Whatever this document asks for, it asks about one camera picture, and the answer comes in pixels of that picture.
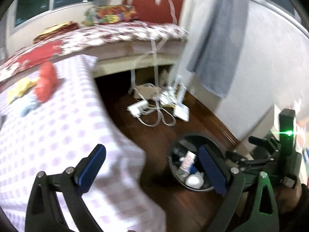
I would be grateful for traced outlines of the right human hand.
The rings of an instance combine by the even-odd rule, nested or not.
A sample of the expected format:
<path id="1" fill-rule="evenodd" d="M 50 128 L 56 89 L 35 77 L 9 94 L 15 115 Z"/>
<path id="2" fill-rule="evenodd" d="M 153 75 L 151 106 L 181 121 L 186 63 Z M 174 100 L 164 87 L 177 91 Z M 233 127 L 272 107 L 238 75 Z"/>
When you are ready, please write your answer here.
<path id="1" fill-rule="evenodd" d="M 281 186 L 274 189 L 275 199 L 277 201 L 278 212 L 280 214 L 290 212 L 298 205 L 302 196 L 302 186 L 300 179 L 297 179 L 294 188 Z"/>

